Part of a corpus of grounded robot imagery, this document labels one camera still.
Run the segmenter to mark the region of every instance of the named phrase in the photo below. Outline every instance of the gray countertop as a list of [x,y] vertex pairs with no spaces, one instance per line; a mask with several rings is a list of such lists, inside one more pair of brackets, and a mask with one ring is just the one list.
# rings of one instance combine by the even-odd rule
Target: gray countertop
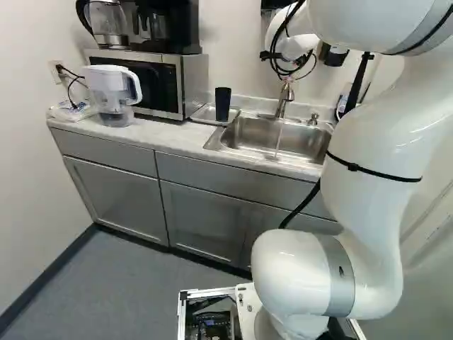
[[321,169],[316,165],[307,164],[304,167],[291,164],[282,165],[266,159],[238,157],[203,149],[203,145],[217,127],[190,121],[173,122],[170,120],[135,118],[130,126],[118,128],[104,126],[97,116],[93,116],[77,123],[63,123],[50,118],[47,120],[47,124],[51,128],[72,131],[82,135],[303,181],[316,182],[321,175]]

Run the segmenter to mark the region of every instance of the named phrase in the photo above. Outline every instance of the sink basin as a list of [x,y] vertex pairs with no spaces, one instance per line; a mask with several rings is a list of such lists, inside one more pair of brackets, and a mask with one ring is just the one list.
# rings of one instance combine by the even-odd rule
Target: sink basin
[[280,163],[321,166],[332,132],[328,123],[308,126],[305,122],[248,113],[236,117],[226,129],[216,130],[204,148]]

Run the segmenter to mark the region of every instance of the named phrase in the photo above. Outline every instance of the black tumbler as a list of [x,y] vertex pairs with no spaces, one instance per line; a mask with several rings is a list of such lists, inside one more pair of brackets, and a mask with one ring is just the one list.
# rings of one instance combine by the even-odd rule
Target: black tumbler
[[217,87],[215,89],[215,120],[227,122],[229,104],[231,101],[231,89],[229,87]]

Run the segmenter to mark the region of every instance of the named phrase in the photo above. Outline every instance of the floor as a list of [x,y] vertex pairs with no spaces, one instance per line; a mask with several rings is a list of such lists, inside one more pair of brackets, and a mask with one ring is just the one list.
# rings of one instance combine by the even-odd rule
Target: floor
[[98,232],[1,340],[175,340],[179,290],[244,281]]

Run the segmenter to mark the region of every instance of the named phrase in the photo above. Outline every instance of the baseboard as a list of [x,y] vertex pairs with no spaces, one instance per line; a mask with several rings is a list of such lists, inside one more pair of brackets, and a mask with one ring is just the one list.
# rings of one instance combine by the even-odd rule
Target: baseboard
[[48,266],[33,283],[0,315],[0,338],[38,293],[58,274],[75,254],[98,232],[95,224],[88,227]]
[[228,264],[225,264],[225,263],[220,263],[220,262],[216,262],[214,260],[206,259],[204,257],[198,256],[198,255],[195,255],[195,254],[192,254],[187,251],[180,250],[180,249],[162,246],[160,244],[156,244],[151,241],[141,239],[138,236],[134,236],[134,235],[128,234],[126,232],[121,232],[120,230],[112,229],[112,228],[109,228],[109,227],[106,227],[103,225],[98,225],[98,229],[103,232],[106,232],[108,234],[114,235],[121,239],[125,239],[129,242],[138,244],[138,245],[146,247],[146,248],[150,248],[150,249],[160,251],[163,253],[172,254],[174,256],[181,257],[188,261],[192,261],[192,262],[201,264],[206,267],[217,269],[218,271],[224,271],[225,273],[238,276],[239,278],[244,278],[244,279],[250,280],[250,281],[252,280],[252,275],[249,271],[235,268],[235,267],[229,266]]

